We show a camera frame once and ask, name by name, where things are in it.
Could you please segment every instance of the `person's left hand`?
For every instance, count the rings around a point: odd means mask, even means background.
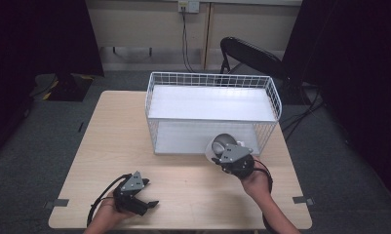
[[[135,216],[132,212],[124,211],[119,213],[116,210],[113,191],[111,191],[107,194],[106,198],[101,201],[98,211],[88,228],[85,230],[85,233],[104,233],[115,227],[123,219],[132,216]]]

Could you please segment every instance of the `white power socket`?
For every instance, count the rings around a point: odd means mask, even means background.
[[[182,9],[186,13],[199,13],[199,2],[198,1],[178,1],[177,11],[182,12]]]

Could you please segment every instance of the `wire mesh rack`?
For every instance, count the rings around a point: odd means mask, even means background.
[[[155,154],[204,154],[226,133],[259,155],[281,112],[269,76],[152,72],[145,103]]]

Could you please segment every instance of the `light wood tabletop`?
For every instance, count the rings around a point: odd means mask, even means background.
[[[158,200],[159,204],[116,229],[264,229],[260,209],[236,176],[224,173],[204,155],[153,153],[144,113],[145,95],[129,91],[101,94],[59,194],[68,204],[54,207],[49,225],[55,229],[86,228],[91,204],[101,192],[117,177],[139,171],[150,182],[137,198]],[[302,191],[278,125],[260,159],[273,176],[272,196],[280,209],[298,229],[310,228],[307,205],[293,201]]]

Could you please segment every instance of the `chair backrest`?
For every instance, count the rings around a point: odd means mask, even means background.
[[[281,79],[283,81],[288,79],[282,62],[271,53],[264,51],[255,45],[235,37],[225,37],[221,40],[220,47],[223,55],[223,63],[220,70],[221,74],[223,73],[224,68],[227,68],[228,72],[231,71],[227,57],[230,56],[272,78]]]

